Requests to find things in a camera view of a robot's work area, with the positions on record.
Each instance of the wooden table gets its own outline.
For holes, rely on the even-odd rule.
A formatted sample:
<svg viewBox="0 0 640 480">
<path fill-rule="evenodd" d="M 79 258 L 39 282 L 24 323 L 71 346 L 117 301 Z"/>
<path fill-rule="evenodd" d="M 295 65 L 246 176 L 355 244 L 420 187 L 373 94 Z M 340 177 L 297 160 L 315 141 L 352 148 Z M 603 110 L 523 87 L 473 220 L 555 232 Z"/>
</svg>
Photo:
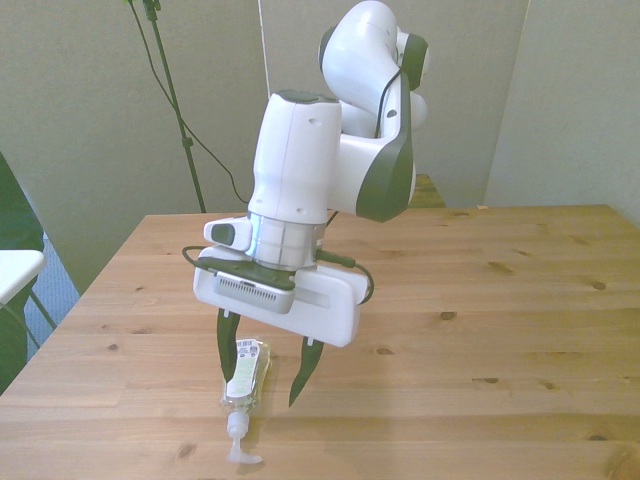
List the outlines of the wooden table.
<svg viewBox="0 0 640 480">
<path fill-rule="evenodd" d="M 300 338 L 225 462 L 216 309 L 180 250 L 215 215 L 144 219 L 0 398 L 0 478 L 638 478 L 640 232 L 606 206 L 339 215 L 374 274 L 346 348 L 287 408 Z"/>
</svg>

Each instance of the gray wall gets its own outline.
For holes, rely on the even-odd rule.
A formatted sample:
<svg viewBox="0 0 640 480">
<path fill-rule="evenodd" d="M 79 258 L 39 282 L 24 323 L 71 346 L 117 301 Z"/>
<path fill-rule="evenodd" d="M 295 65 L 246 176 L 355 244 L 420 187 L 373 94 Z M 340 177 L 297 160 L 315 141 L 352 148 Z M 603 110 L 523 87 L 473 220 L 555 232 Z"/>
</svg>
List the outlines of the gray wall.
<svg viewBox="0 0 640 480">
<path fill-rule="evenodd" d="M 183 115 L 249 197 L 267 102 L 258 4 L 161 3 Z M 199 211 L 177 122 L 127 3 L 4 0 L 0 31 L 0 149 L 83 291 L 144 215 Z M 208 210 L 243 210 L 194 152 Z"/>
<path fill-rule="evenodd" d="M 328 92 L 319 40 L 357 0 L 259 0 L 271 91 Z M 419 173 L 449 206 L 482 202 L 527 0 L 387 0 L 400 27 L 429 42 L 431 69 L 418 92 L 427 124 L 414 139 Z"/>
<path fill-rule="evenodd" d="M 531 0 L 488 205 L 606 203 L 640 226 L 640 2 Z"/>
</svg>

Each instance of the chair leg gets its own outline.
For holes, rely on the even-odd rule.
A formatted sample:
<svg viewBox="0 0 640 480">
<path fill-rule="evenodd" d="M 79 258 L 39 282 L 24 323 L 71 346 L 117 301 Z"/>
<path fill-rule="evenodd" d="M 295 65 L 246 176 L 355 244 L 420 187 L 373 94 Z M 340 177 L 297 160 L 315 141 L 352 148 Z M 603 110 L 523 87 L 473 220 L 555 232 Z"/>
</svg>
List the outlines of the chair leg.
<svg viewBox="0 0 640 480">
<path fill-rule="evenodd" d="M 29 292 L 29 296 L 31 297 L 31 300 L 33 300 L 33 303 L 36 304 L 36 307 L 38 307 L 38 310 L 40 310 L 40 313 L 42 313 L 44 318 L 46 318 L 47 323 L 49 323 L 51 329 L 55 330 L 57 327 L 56 322 L 53 321 L 53 318 L 51 318 L 51 315 L 49 315 L 49 312 L 47 312 L 47 309 L 44 308 L 44 305 L 42 305 L 42 302 L 40 302 L 40 299 L 36 296 L 33 290 Z"/>
<path fill-rule="evenodd" d="M 22 316 L 20 316 L 13 308 L 11 308 L 9 305 L 7 305 L 6 303 L 0 302 L 0 308 L 4 308 L 7 312 L 9 312 L 9 315 L 11 315 L 14 318 L 14 320 L 16 322 L 18 322 L 18 324 L 22 328 L 24 328 L 24 330 L 27 332 L 27 335 L 29 335 L 29 338 L 31 339 L 33 344 L 36 346 L 36 348 L 38 350 L 40 350 L 40 344 L 36 340 L 36 337 L 33 335 L 33 333 L 31 333 L 31 330 L 29 329 L 29 327 L 27 327 L 26 320 Z"/>
</svg>

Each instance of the white bottle cap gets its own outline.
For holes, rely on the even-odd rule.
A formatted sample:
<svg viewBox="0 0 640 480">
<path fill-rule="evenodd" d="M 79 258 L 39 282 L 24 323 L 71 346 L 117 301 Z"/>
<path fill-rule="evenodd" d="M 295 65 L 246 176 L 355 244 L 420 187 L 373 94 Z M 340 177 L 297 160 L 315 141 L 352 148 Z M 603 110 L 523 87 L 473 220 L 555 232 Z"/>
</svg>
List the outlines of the white bottle cap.
<svg viewBox="0 0 640 480">
<path fill-rule="evenodd" d="M 240 448 L 240 439 L 249 431 L 249 415 L 245 412 L 232 412 L 227 419 L 227 433 L 233 439 L 231 452 L 227 460 L 234 463 L 254 464 L 262 462 L 259 455 L 245 453 Z"/>
<path fill-rule="evenodd" d="M 227 419 L 227 433 L 231 438 L 244 438 L 249 431 L 249 415 L 245 412 L 231 412 Z"/>
</svg>

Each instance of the bottle label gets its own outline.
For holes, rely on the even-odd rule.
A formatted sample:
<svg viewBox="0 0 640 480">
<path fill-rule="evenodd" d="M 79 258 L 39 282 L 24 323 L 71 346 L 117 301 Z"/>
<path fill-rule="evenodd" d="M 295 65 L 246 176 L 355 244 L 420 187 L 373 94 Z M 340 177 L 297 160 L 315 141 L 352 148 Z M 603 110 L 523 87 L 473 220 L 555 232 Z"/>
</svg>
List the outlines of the bottle label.
<svg viewBox="0 0 640 480">
<path fill-rule="evenodd" d="M 256 383 L 256 370 L 260 356 L 257 340 L 238 340 L 238 363 L 233 378 L 227 384 L 227 397 L 242 398 L 251 395 Z"/>
</svg>

